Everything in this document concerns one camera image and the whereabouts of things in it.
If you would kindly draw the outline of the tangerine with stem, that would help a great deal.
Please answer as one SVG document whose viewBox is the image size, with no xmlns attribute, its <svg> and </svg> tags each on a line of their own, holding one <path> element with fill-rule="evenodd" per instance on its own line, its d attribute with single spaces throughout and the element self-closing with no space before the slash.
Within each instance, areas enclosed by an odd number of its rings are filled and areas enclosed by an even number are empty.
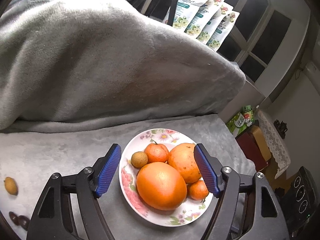
<svg viewBox="0 0 320 240">
<path fill-rule="evenodd" d="M 148 157 L 149 163 L 163 162 L 169 158 L 169 150 L 163 144 L 151 143 L 145 148 L 144 153 Z"/>
</svg>

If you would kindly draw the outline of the dark cherry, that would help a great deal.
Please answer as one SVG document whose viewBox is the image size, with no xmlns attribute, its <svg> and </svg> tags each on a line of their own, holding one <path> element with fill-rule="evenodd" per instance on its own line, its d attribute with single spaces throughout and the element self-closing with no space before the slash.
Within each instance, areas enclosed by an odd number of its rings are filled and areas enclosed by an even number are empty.
<svg viewBox="0 0 320 240">
<path fill-rule="evenodd" d="M 18 216 L 19 225 L 25 230 L 28 231 L 30 219 L 24 215 Z"/>
<path fill-rule="evenodd" d="M 17 225 L 17 226 L 20 225 L 20 224 L 19 224 L 19 220 L 18 220 L 18 215 L 16 215 L 14 212 L 10 211 L 10 212 L 9 212 L 9 217 L 10 217 L 11 221 L 12 221 L 15 225 Z"/>
</svg>

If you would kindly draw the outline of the large orange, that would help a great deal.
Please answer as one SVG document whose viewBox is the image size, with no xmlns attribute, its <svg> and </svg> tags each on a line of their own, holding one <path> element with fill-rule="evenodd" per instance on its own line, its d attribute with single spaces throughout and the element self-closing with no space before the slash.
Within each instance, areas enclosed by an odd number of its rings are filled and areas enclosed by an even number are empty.
<svg viewBox="0 0 320 240">
<path fill-rule="evenodd" d="M 146 204 L 162 211 L 178 208 L 187 196 L 187 186 L 181 174 L 161 162 L 150 163 L 140 169 L 136 188 Z"/>
<path fill-rule="evenodd" d="M 195 144 L 182 143 L 169 152 L 167 163 L 181 174 L 186 184 L 195 183 L 201 178 L 194 158 L 194 148 Z"/>
</svg>

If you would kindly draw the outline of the floral white plate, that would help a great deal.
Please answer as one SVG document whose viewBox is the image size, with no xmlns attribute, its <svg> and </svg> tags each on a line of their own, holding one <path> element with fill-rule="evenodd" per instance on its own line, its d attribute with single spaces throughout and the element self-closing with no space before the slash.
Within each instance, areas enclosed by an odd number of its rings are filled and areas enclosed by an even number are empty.
<svg viewBox="0 0 320 240">
<path fill-rule="evenodd" d="M 198 219 L 213 195 L 193 157 L 195 142 L 172 129 L 149 129 L 126 145 L 119 164 L 121 190 L 147 221 L 167 227 Z"/>
</svg>

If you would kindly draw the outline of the grey blanket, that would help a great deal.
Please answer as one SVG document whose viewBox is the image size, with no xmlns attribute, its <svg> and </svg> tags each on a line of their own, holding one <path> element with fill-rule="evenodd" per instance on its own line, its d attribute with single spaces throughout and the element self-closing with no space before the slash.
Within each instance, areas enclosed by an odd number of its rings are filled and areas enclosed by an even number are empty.
<svg viewBox="0 0 320 240">
<path fill-rule="evenodd" d="M 126 0 L 12 0 L 1 16 L 1 129 L 77 132 L 219 113 L 239 67 Z"/>
</svg>

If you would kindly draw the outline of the green snack package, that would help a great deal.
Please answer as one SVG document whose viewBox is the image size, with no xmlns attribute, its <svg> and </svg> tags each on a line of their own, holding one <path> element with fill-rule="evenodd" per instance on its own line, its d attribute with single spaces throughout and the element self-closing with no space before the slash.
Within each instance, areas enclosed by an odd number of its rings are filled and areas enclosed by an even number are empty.
<svg viewBox="0 0 320 240">
<path fill-rule="evenodd" d="M 254 124 L 254 114 L 251 105 L 242 107 L 241 111 L 236 113 L 227 123 L 226 126 L 234 138 L 239 136 L 247 128 Z"/>
</svg>

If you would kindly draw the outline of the brown longan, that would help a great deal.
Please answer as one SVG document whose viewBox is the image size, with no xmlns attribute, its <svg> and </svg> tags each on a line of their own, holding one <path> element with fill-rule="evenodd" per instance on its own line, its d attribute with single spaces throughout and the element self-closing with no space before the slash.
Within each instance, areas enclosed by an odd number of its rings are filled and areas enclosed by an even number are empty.
<svg viewBox="0 0 320 240">
<path fill-rule="evenodd" d="M 11 177 L 6 177 L 4 180 L 4 187 L 8 194 L 16 196 L 18 195 L 18 187 L 16 181 Z"/>
<path fill-rule="evenodd" d="M 135 152 L 131 157 L 131 164 L 135 168 L 142 168 L 144 165 L 148 163 L 148 156 L 145 152 Z"/>
</svg>

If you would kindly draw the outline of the white lace cloth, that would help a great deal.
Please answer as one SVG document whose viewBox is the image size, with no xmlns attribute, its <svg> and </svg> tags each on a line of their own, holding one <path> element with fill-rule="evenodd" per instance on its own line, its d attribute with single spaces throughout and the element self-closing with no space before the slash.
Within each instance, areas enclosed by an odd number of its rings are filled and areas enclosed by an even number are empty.
<svg viewBox="0 0 320 240">
<path fill-rule="evenodd" d="M 277 179 L 291 164 L 289 150 L 287 149 L 284 140 L 276 130 L 272 118 L 266 112 L 260 109 L 257 110 L 255 116 L 259 121 L 259 127 L 264 135 L 267 146 L 277 163 L 277 172 L 274 176 L 274 178 Z"/>
</svg>

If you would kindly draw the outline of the red box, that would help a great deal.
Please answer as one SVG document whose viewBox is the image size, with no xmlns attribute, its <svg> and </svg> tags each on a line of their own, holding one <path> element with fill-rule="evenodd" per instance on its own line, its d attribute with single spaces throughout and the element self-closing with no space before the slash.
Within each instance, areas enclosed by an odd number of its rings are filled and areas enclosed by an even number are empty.
<svg viewBox="0 0 320 240">
<path fill-rule="evenodd" d="M 236 141 L 246 158 L 253 161 L 257 172 L 262 171 L 268 166 L 268 163 L 260 152 L 257 143 L 248 132 L 244 132 L 237 136 Z"/>
</svg>

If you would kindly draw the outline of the small tangerine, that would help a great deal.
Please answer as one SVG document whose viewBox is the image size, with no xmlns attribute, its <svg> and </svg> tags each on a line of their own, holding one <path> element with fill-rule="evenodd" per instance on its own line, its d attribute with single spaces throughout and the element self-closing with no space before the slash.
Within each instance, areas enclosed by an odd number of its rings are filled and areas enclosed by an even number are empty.
<svg viewBox="0 0 320 240">
<path fill-rule="evenodd" d="M 203 180 L 198 180 L 188 185 L 188 193 L 193 200 L 203 200 L 209 194 L 209 191 Z"/>
</svg>

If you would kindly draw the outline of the large orange on plate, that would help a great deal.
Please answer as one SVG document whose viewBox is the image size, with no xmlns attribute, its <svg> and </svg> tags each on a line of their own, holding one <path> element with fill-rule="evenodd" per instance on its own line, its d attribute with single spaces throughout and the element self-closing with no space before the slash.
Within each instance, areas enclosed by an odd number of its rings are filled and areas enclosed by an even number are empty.
<svg viewBox="0 0 320 240">
<path fill-rule="evenodd" d="M 194 148 L 195 144 L 182 143 L 169 152 L 167 163 L 181 174 L 186 184 L 195 183 L 201 178 L 194 158 Z"/>
</svg>

